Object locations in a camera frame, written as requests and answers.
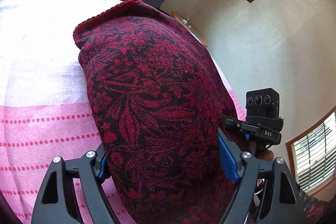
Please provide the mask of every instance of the white wall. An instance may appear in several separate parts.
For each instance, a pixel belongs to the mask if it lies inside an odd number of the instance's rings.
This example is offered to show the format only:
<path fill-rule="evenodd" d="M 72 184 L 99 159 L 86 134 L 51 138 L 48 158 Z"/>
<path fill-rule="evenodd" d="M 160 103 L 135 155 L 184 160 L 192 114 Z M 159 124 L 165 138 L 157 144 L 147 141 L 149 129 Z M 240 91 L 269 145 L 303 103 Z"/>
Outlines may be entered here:
<path fill-rule="evenodd" d="M 242 105 L 248 90 L 280 93 L 282 143 L 336 105 L 336 0 L 166 0 L 189 15 Z"/>

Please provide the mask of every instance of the wooden window frame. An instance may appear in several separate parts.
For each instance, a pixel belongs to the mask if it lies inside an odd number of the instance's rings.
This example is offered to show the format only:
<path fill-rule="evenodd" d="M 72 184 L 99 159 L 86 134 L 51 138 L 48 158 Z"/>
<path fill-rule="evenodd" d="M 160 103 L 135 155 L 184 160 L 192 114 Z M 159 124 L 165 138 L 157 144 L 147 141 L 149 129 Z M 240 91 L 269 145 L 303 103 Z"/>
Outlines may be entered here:
<path fill-rule="evenodd" d="M 286 142 L 286 148 L 287 148 L 288 158 L 289 158 L 289 168 L 290 168 L 290 171 L 291 171 L 292 176 L 294 177 L 294 179 L 297 179 L 297 177 L 296 177 L 296 172 L 295 172 L 295 164 L 294 164 L 294 155 L 293 155 L 292 145 L 296 141 L 300 140 L 301 138 L 303 138 L 304 136 L 306 136 L 308 133 L 310 133 L 311 131 L 313 131 L 320 124 L 322 124 L 322 122 L 325 121 L 325 119 L 328 118 L 333 112 L 336 112 L 336 106 L 334 106 L 332 110 L 330 110 L 323 118 L 321 118 L 313 126 L 311 126 L 310 128 L 308 128 L 306 131 L 304 131 L 300 135 L 296 136 L 292 140 Z M 336 170 L 334 171 L 333 175 L 331 175 L 329 178 L 327 178 L 324 182 L 322 182 L 318 186 L 314 187 L 312 190 L 308 191 L 307 194 L 308 195 L 315 195 L 316 193 L 318 193 L 319 191 L 321 191 L 322 189 L 324 189 L 325 187 L 327 187 L 335 179 L 336 179 Z"/>

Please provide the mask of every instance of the black camera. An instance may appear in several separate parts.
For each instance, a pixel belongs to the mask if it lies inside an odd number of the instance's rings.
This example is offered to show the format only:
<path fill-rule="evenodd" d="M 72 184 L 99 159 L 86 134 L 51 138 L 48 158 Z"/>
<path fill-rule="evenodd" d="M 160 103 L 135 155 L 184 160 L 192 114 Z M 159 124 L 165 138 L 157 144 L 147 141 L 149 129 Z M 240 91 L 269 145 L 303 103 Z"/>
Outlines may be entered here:
<path fill-rule="evenodd" d="M 262 124 L 281 131 L 284 121 L 279 117 L 280 96 L 274 89 L 246 93 L 246 122 Z"/>
<path fill-rule="evenodd" d="M 274 89 L 249 91 L 246 93 L 246 120 L 224 115 L 225 126 L 250 135 L 260 150 L 266 145 L 280 144 L 284 121 L 279 117 L 279 105 L 280 96 Z"/>
<path fill-rule="evenodd" d="M 280 96 L 274 89 L 246 93 L 246 116 L 278 118 Z"/>

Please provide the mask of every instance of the camera lens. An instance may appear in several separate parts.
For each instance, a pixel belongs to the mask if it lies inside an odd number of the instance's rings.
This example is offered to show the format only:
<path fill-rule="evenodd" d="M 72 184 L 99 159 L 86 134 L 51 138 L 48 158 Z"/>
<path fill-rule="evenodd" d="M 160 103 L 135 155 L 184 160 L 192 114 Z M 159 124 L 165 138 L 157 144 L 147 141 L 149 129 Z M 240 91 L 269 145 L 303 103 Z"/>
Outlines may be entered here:
<path fill-rule="evenodd" d="M 266 95 L 265 96 L 265 104 L 268 105 L 271 102 L 271 96 Z"/>
<path fill-rule="evenodd" d="M 263 101 L 262 97 L 260 95 L 257 95 L 255 98 L 254 98 L 254 102 L 257 106 L 260 106 L 261 105 L 261 102 Z"/>

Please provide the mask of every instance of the silver screw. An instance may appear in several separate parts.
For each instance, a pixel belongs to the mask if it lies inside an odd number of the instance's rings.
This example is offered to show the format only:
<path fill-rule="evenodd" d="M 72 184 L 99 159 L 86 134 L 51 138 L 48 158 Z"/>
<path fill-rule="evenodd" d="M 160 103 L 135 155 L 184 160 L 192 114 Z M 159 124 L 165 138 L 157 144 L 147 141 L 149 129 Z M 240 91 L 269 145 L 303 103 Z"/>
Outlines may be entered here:
<path fill-rule="evenodd" d="M 96 152 L 94 152 L 94 151 L 89 151 L 89 152 L 86 153 L 86 156 L 87 156 L 88 158 L 92 158 L 92 157 L 95 156 L 95 154 L 96 154 Z"/>
<path fill-rule="evenodd" d="M 249 159 L 252 156 L 250 152 L 243 152 L 242 155 L 245 159 Z"/>
<path fill-rule="evenodd" d="M 61 157 L 60 156 L 56 156 L 52 161 L 55 162 L 55 163 L 58 163 L 58 162 L 61 161 Z"/>
<path fill-rule="evenodd" d="M 279 164 L 283 164 L 285 161 L 283 160 L 283 158 L 277 158 L 277 163 Z"/>

